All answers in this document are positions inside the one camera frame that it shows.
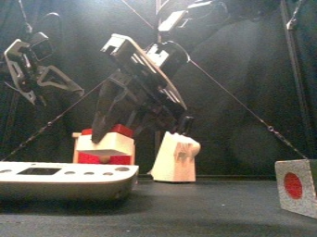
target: red and white box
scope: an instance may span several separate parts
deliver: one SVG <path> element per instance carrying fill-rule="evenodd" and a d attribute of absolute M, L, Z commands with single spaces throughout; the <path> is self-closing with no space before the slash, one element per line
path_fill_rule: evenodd
<path fill-rule="evenodd" d="M 281 208 L 317 218 L 317 160 L 277 161 L 276 178 Z"/>

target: black curtain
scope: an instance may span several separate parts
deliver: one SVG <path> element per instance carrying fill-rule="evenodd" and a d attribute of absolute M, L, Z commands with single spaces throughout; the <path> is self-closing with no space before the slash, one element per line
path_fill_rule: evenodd
<path fill-rule="evenodd" d="M 47 63 L 55 64 L 86 89 L 94 86 L 115 70 L 101 48 L 113 33 L 130 36 L 142 47 L 155 41 L 155 33 L 122 1 L 23 1 L 30 23 L 55 11 L 62 17 L 42 22 L 38 30 L 53 39 L 57 53 Z M 150 24 L 155 25 L 155 1 L 127 1 Z M 296 2 L 289 2 L 291 12 Z M 177 3 L 169 10 L 182 8 Z M 311 116 L 316 120 L 316 3 L 303 8 L 300 27 L 296 31 L 305 71 Z M 16 1 L 2 3 L 2 52 L 22 37 L 23 18 Z M 192 60 L 205 69 L 267 124 L 288 138 L 293 146 L 309 152 L 303 122 L 299 94 L 292 71 L 285 26 L 281 9 L 277 8 L 260 20 L 240 20 L 209 35 L 184 39 Z M 196 158 L 201 175 L 273 175 L 277 160 L 301 158 L 268 131 L 254 115 L 237 103 L 220 85 L 194 64 L 184 66 L 173 78 L 176 86 L 196 117 L 192 137 L 202 144 Z M 2 80 L 2 117 L 12 113 L 11 98 L 15 92 Z M 48 107 L 34 107 L 20 97 L 15 109 L 14 129 L 3 147 L 8 154 L 22 141 L 54 119 L 77 101 L 71 94 L 47 91 Z M 75 109 L 48 128 L 11 158 L 20 161 L 71 162 L 74 152 L 73 132 L 93 124 L 98 90 Z M 154 134 L 145 131 L 137 141 L 137 164 L 146 173 L 154 164 Z"/>

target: black table surface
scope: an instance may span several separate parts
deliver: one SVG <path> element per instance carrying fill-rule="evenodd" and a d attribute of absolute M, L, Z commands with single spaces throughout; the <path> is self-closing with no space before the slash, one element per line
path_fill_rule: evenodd
<path fill-rule="evenodd" d="M 317 236 L 283 210 L 276 181 L 141 179 L 121 202 L 2 202 L 0 236 Z"/>

